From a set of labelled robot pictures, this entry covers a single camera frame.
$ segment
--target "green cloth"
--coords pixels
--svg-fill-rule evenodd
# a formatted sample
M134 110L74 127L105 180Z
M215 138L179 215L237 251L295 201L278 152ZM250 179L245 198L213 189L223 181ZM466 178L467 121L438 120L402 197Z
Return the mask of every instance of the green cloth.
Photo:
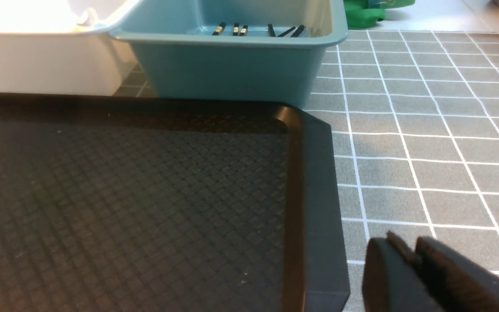
M386 18L385 9L410 6L415 0L344 0L348 28L369 28Z

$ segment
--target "black tray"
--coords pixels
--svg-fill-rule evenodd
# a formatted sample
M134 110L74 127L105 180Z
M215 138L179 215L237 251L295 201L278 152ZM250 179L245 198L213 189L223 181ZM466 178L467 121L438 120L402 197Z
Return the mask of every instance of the black tray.
M0 94L0 311L340 311L331 128L267 103Z

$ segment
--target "plastic container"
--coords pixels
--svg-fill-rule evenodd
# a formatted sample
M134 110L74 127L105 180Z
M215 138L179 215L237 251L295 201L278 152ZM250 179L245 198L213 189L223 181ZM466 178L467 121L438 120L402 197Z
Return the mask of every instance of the plastic container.
M0 0L0 92L112 95L136 59L106 31L139 3Z
M212 36L226 22L220 36ZM234 23L248 25L233 36ZM269 37L303 24L298 38ZM327 47L348 33L341 0L144 0L111 37L130 43L158 97L307 100Z

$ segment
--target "diamond pattern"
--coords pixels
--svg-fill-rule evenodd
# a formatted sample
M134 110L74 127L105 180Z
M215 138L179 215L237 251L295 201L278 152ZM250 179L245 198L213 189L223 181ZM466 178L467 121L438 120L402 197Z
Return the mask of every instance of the diamond pattern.
M278 311L285 126L102 115L0 112L0 311Z

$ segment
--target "gray tile floor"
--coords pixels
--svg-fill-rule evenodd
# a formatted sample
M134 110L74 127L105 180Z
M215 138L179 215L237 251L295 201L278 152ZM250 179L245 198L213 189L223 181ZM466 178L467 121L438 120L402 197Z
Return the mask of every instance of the gray tile floor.
M117 91L154 96L136 68ZM333 130L353 294L366 243L444 241L499 275L499 35L352 31L305 110Z

